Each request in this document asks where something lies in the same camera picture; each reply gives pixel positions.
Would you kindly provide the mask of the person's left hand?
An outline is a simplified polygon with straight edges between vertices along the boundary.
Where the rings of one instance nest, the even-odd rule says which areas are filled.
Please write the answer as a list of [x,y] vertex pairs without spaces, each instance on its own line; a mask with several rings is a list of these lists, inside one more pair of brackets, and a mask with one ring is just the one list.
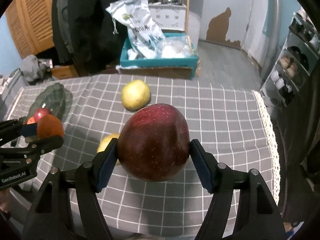
[[9,189],[0,192],[0,209],[4,213],[12,212],[12,194]]

